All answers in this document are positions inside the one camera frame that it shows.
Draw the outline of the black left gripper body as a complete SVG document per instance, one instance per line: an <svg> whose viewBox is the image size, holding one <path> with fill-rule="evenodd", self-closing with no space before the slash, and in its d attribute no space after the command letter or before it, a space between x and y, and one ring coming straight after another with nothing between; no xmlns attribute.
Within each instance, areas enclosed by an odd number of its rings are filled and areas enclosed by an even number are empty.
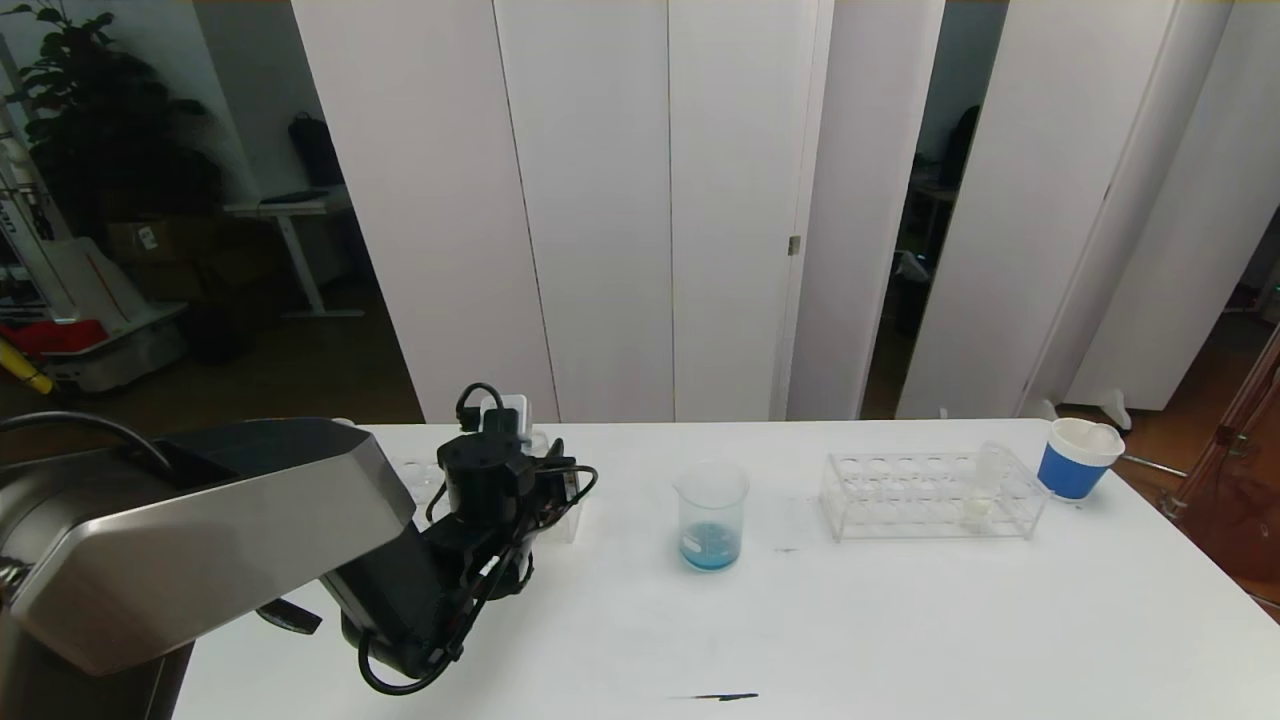
<svg viewBox="0 0 1280 720"><path fill-rule="evenodd" d="M572 456L545 456L535 459L535 509L572 507L580 493L577 459Z"/></svg>

